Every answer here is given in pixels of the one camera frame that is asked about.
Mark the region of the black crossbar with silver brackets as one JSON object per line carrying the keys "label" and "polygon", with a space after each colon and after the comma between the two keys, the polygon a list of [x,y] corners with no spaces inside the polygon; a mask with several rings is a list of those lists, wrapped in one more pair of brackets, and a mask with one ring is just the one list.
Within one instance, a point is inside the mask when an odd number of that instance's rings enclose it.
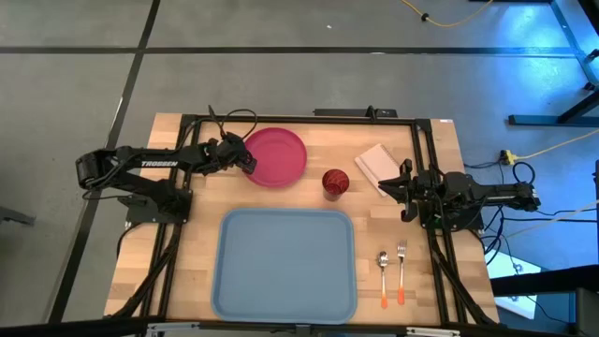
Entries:
{"label": "black crossbar with silver brackets", "polygon": [[448,323],[440,327],[401,325],[318,325],[278,324],[227,321],[166,322],[160,316],[111,317],[97,320],[46,323],[0,328],[0,337],[122,337],[135,334],[157,334],[174,330],[249,330],[295,333],[310,336],[325,332],[392,334],[421,337],[599,337],[599,334],[550,333],[513,330],[503,325]]}

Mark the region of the white sheet on floor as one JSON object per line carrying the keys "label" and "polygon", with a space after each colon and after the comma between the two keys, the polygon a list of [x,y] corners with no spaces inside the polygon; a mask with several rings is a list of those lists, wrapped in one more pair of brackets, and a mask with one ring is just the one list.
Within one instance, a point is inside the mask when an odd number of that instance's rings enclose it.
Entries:
{"label": "white sheet on floor", "polygon": [[[521,274],[539,273],[541,268],[532,263],[492,250],[485,256],[490,279]],[[534,319],[536,295],[495,297],[495,303],[502,309],[527,319]]]}

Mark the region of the black aluminium table frame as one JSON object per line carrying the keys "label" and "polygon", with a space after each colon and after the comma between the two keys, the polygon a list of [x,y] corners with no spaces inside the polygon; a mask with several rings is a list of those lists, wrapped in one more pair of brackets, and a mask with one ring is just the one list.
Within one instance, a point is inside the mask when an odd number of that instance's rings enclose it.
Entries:
{"label": "black aluminium table frame", "polygon": [[[236,134],[266,127],[285,128],[301,138],[307,149],[307,167],[301,179],[287,188],[269,189],[250,182],[236,168],[190,180],[176,174],[176,184],[193,192],[191,214],[183,226],[174,266],[161,274],[154,286],[151,312],[164,312],[170,320],[214,319],[213,269],[220,223],[229,211],[243,207],[322,208],[345,212],[354,225],[358,307],[352,323],[438,325],[439,305],[426,232],[418,221],[401,220],[401,206],[379,195],[355,158],[381,143],[397,160],[425,163],[435,159],[443,171],[460,171],[463,164],[454,124],[439,119],[423,125],[414,120],[397,125],[389,119],[372,123],[358,117],[265,116],[258,121],[234,117],[225,125]],[[335,201],[323,195],[322,177],[330,169],[340,169],[349,178],[349,188]],[[397,301],[397,246],[401,240],[407,240],[404,305]],[[381,307],[377,265],[381,251],[388,255],[386,309]]]}

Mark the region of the spoon with orange handle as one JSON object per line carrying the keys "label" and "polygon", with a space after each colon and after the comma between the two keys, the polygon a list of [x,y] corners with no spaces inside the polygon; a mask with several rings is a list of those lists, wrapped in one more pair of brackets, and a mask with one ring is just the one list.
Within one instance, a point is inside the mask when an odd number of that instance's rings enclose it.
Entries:
{"label": "spoon with orange handle", "polygon": [[381,272],[381,307],[386,309],[388,307],[387,301],[387,285],[386,285],[386,267],[388,264],[387,252],[381,251],[377,257],[377,265]]}

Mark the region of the black power strip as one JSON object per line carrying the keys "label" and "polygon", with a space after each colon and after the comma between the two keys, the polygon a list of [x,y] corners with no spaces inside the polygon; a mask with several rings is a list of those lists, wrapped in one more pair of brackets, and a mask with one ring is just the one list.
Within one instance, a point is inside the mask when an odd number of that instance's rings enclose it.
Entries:
{"label": "black power strip", "polygon": [[398,113],[393,109],[378,109],[369,106],[364,109],[315,109],[314,116],[341,116],[367,118],[397,118]]}

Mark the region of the black neighbouring table frame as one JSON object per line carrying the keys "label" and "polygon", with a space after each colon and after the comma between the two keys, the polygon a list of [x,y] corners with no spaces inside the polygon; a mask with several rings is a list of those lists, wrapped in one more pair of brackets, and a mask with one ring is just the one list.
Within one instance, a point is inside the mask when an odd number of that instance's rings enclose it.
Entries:
{"label": "black neighbouring table frame", "polygon": [[599,127],[599,116],[588,116],[589,112],[599,108],[599,75],[596,75],[592,69],[593,62],[596,62],[599,66],[599,48],[589,52],[583,51],[577,42],[575,33],[559,8],[557,0],[544,0],[544,2],[550,5],[570,48],[574,52],[575,58],[587,78],[583,90],[589,92],[589,94],[560,115],[512,114],[507,117],[507,122],[510,125],[518,126]]}

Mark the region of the blue-grey plastic tray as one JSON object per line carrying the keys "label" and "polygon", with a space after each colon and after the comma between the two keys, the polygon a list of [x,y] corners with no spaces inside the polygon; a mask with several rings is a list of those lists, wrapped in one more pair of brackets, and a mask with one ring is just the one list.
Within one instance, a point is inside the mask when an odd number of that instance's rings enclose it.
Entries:
{"label": "blue-grey plastic tray", "polygon": [[220,226],[211,303],[225,321],[348,322],[358,306],[352,221],[321,209],[229,212]]}

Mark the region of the pink round plate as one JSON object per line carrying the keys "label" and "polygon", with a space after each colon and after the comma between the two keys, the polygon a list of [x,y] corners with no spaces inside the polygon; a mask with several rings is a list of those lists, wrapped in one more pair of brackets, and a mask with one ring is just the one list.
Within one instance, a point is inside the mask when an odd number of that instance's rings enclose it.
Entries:
{"label": "pink round plate", "polygon": [[267,127],[254,132],[245,146],[257,161],[255,170],[246,177],[268,188],[287,187],[301,178],[307,166],[307,150],[301,138],[281,127]]}

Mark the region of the grey object on floor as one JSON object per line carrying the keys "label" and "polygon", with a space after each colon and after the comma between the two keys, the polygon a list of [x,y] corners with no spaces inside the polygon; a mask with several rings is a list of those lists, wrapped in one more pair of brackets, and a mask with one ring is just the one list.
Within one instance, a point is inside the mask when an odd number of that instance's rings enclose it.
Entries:
{"label": "grey object on floor", "polygon": [[23,225],[32,226],[35,223],[36,218],[29,216],[22,212],[0,206],[0,223],[5,221],[17,222]]}

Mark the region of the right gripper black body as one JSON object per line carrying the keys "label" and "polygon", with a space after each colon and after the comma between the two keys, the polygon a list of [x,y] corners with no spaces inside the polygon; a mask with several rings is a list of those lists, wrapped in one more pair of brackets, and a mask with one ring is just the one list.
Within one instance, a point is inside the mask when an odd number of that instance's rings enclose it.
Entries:
{"label": "right gripper black body", "polygon": [[411,159],[404,159],[400,165],[399,203],[404,205],[401,212],[403,222],[411,222],[418,216],[418,201],[431,200],[438,196],[441,186],[441,179],[445,174],[437,165],[429,163],[429,168],[418,172],[416,177],[411,176],[413,162]]}

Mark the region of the fork with orange handle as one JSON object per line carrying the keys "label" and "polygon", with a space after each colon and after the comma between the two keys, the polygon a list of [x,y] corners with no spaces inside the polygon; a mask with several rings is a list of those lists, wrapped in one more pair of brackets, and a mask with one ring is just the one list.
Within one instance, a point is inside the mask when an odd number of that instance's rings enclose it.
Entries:
{"label": "fork with orange handle", "polygon": [[405,304],[405,289],[404,289],[404,260],[406,256],[406,248],[407,248],[407,240],[401,240],[397,246],[397,255],[399,259],[399,267],[400,267],[400,279],[398,286],[398,304]]}

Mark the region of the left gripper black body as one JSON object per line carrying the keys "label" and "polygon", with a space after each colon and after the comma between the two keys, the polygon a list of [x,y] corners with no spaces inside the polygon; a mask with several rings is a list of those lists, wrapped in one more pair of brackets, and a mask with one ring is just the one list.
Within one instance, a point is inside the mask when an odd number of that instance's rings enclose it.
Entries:
{"label": "left gripper black body", "polygon": [[241,169],[241,160],[251,155],[243,138],[225,133],[220,141],[209,139],[204,143],[205,162],[201,165],[202,174],[212,174],[232,167]]}

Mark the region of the red faceted plastic cup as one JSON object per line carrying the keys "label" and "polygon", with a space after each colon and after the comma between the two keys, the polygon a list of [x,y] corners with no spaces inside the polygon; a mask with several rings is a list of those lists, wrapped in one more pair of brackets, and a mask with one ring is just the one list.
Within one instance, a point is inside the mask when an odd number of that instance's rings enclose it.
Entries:
{"label": "red faceted plastic cup", "polygon": [[328,201],[339,199],[349,188],[349,178],[340,169],[330,169],[322,177],[323,195]]}

